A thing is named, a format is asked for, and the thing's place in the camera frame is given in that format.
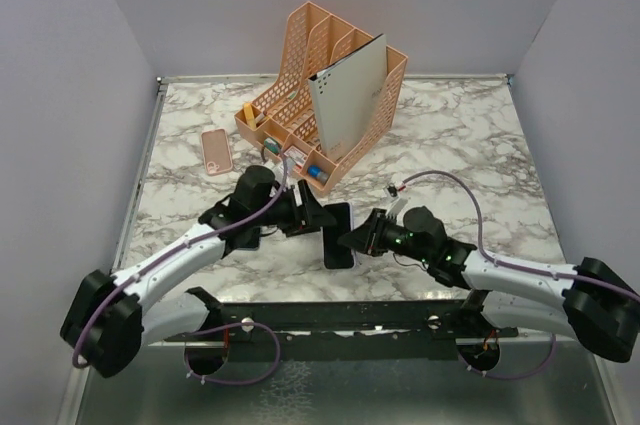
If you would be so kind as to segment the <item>black smartphone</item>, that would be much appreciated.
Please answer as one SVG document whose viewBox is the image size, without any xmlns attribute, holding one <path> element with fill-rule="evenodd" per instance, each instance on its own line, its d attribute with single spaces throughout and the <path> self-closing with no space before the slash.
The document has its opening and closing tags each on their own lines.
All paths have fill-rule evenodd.
<svg viewBox="0 0 640 425">
<path fill-rule="evenodd" d="M 336 224 L 322 230 L 324 266 L 329 270 L 351 269 L 355 265 L 354 253 L 339 243 L 343 235 L 352 231 L 351 205 L 341 202 L 326 205 L 325 209 L 335 218 Z"/>
</svg>

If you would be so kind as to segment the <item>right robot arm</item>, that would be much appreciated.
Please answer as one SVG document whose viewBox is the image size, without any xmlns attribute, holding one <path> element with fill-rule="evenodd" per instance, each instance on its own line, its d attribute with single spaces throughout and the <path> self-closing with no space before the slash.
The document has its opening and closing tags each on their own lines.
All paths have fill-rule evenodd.
<svg viewBox="0 0 640 425">
<path fill-rule="evenodd" d="M 626 363 L 639 334 L 639 296 L 604 262 L 578 265 L 509 261 L 458 241 L 426 207 L 403 222 L 373 210 L 359 227 L 338 238 L 355 252 L 387 252 L 414 259 L 436 282 L 484 293 L 459 312 L 461 328 L 481 336 L 492 327 L 528 328 L 564 335 L 606 360 Z"/>
</svg>

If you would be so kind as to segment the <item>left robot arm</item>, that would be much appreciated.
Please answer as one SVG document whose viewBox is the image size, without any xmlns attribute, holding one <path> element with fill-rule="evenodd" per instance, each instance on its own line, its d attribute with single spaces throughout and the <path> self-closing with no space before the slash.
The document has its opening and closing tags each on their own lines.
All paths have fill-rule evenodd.
<svg viewBox="0 0 640 425">
<path fill-rule="evenodd" d="M 149 331 L 144 320 L 169 291 L 207 265 L 260 242 L 262 228 L 285 236 L 335 225 L 308 183 L 295 188 L 288 174 L 251 165 L 234 190 L 204 211 L 187 232 L 135 266 L 108 275 L 95 270 L 80 282 L 60 329 L 72 364 L 110 378 L 138 354 Z"/>
</svg>

